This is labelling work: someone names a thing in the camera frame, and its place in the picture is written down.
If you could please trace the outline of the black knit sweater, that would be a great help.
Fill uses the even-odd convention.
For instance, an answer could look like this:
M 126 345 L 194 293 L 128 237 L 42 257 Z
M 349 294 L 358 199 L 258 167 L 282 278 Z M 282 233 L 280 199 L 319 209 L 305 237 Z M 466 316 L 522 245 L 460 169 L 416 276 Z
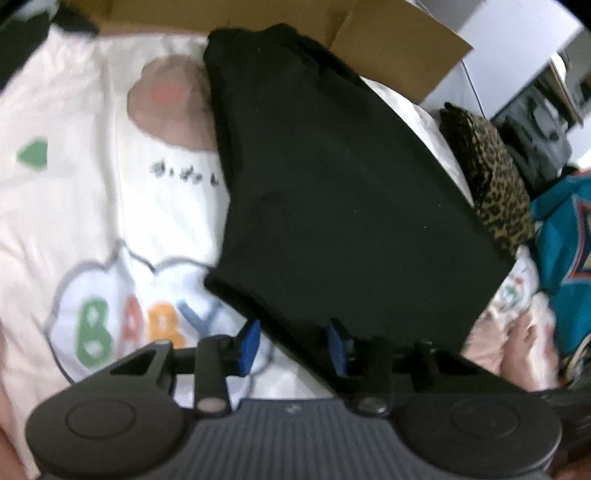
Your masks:
M 356 337 L 463 347 L 511 262 L 415 132 L 287 25 L 208 37 L 230 204 L 212 293 L 294 355 Z

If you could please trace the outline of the white cartoon print bedsheet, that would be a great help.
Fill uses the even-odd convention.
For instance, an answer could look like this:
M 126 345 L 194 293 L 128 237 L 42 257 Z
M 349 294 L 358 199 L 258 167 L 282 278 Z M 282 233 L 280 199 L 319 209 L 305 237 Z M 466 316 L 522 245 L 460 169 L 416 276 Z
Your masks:
M 200 341 L 249 320 L 211 292 L 230 196 L 190 36 L 52 29 L 1 95 L 1 432 L 29 479 L 541 479 L 541 400 L 428 339 L 393 348 L 393 409 L 346 403 L 327 351 L 260 324 L 232 413 L 198 417 Z M 438 123 L 363 78 L 474 209 Z

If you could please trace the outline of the leopard print garment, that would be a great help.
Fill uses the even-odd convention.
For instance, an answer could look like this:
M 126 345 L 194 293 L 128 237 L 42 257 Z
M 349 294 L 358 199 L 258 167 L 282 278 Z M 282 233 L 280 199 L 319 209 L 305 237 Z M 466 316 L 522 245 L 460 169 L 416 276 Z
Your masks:
M 440 131 L 456 157 L 476 213 L 496 244 L 515 256 L 535 235 L 530 197 L 497 128 L 452 103 L 440 110 Z

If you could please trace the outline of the teal sports jersey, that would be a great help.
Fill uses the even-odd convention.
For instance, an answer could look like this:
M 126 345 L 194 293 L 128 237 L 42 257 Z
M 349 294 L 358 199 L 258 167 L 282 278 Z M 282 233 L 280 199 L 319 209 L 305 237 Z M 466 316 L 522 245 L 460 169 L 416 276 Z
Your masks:
M 533 257 L 556 316 L 555 345 L 573 356 L 590 335 L 590 172 L 561 179 L 532 202 L 541 226 Z

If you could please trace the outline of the brown cardboard sheet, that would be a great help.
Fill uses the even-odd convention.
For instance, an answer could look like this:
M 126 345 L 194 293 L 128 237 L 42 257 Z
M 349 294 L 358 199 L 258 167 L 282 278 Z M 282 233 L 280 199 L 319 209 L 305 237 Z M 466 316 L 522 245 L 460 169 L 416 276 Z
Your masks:
M 207 34 L 224 27 L 288 24 L 363 77 L 420 103 L 472 47 L 408 1 L 118 0 L 70 1 L 102 34 Z

